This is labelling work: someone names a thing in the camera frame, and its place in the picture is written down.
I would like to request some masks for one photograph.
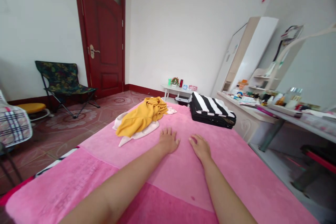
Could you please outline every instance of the red wooden door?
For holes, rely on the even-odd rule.
[[[124,67],[122,7],[114,0],[82,3],[92,87],[98,88],[98,98],[120,93]]]

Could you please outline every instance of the black and white striped towel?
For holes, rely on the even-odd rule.
[[[192,105],[195,106],[198,114],[236,118],[235,114],[221,100],[203,96],[197,92],[193,92],[191,96]]]

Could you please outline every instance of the door frame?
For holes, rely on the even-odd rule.
[[[122,20],[124,22],[124,25],[122,27],[122,43],[124,45],[124,49],[122,52],[122,89],[124,90],[125,86],[125,17],[126,17],[126,0],[121,0],[121,8],[122,8]],[[85,70],[86,70],[86,78],[87,78],[87,85],[90,88],[92,87],[91,83],[91,66],[90,66],[90,55],[88,52],[88,43],[86,41],[86,35],[85,35],[85,22],[84,22],[84,10],[82,7],[82,0],[77,0],[77,10],[78,10],[78,17],[79,17],[79,26],[80,26],[80,34],[82,36],[82,45],[83,45],[83,53],[84,53],[84,62],[85,62]]]

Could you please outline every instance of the cabinet door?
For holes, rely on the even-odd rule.
[[[239,30],[237,31],[231,39],[231,42],[229,44],[229,47],[227,48],[226,54],[224,56],[224,60],[222,63],[222,66],[219,70],[218,76],[217,76],[217,80],[215,82],[215,85],[213,87],[212,90],[212,97],[216,96],[216,92],[217,91],[222,91],[223,90],[223,86],[224,86],[224,81],[226,79],[226,76],[228,75],[230,66],[233,62],[233,59],[236,55],[237,49],[239,47],[240,41],[243,37],[244,31],[246,28],[246,24]]]
[[[219,95],[217,95],[217,99],[222,100],[225,106],[236,114],[237,120],[233,129],[244,139],[245,142],[248,143],[259,128],[260,121],[238,106],[232,104],[232,102],[229,102],[227,99],[224,99]]]

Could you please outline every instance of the hand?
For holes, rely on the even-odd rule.
[[[163,148],[166,154],[174,152],[179,146],[180,140],[175,140],[176,131],[172,132],[171,128],[161,130],[159,145]]]
[[[211,159],[211,151],[208,142],[200,135],[192,135],[189,138],[190,144],[194,149],[196,156],[203,163],[205,160]]]

